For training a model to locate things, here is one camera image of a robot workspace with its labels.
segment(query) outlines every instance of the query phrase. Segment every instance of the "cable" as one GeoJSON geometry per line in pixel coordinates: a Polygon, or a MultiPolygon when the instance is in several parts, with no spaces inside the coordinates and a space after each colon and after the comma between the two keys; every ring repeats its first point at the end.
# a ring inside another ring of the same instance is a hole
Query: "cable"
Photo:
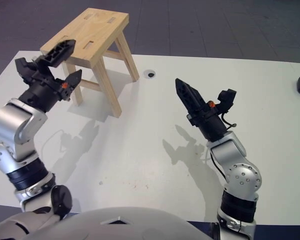
{"type": "Polygon", "coordinates": [[[213,165],[216,167],[216,169],[218,169],[218,171],[220,172],[220,174],[222,175],[222,177],[224,179],[226,179],[226,175],[221,171],[221,169],[217,166],[215,160],[214,160],[214,157],[212,156],[211,152],[210,152],[210,157],[211,157],[211,160],[213,162],[213,165]]]}
{"type": "Polygon", "coordinates": [[[237,126],[236,123],[231,124],[231,123],[229,123],[229,122],[227,122],[227,121],[225,120],[225,113],[222,113],[222,114],[221,114],[221,120],[222,120],[225,124],[229,125],[229,127],[227,128],[227,130],[229,130],[230,128],[235,128],[235,127],[237,126]]]}

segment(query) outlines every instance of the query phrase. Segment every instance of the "silver robot arm segment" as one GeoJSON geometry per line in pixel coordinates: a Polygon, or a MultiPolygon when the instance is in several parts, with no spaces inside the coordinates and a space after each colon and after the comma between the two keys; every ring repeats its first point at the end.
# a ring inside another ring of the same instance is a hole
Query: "silver robot arm segment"
{"type": "Polygon", "coordinates": [[[253,240],[256,221],[254,214],[262,183],[259,169],[246,159],[246,150],[235,135],[228,131],[223,138],[208,142],[214,160],[223,169],[226,184],[217,218],[221,226],[221,240],[229,239],[233,232],[253,240]]]}
{"type": "Polygon", "coordinates": [[[210,236],[214,240],[253,240],[256,228],[254,215],[259,197],[256,191],[261,186],[262,178],[258,168],[246,159],[246,150],[237,136],[228,131],[236,124],[230,124],[224,118],[233,105],[236,91],[222,91],[218,96],[220,103],[215,104],[213,101],[206,103],[196,89],[178,78],[175,87],[188,110],[188,120],[208,140],[213,164],[226,181],[217,212],[218,223],[211,224],[210,236]]]}
{"type": "Polygon", "coordinates": [[[0,171],[14,185],[14,195],[23,212],[0,223],[0,239],[21,239],[62,220],[72,208],[69,189],[56,185],[55,175],[38,156],[34,137],[48,119],[46,112],[56,102],[69,100],[81,81],[81,70],[65,80],[54,78],[49,70],[73,53],[75,43],[60,42],[33,62],[15,60],[17,71],[29,88],[0,109],[0,171]]]}

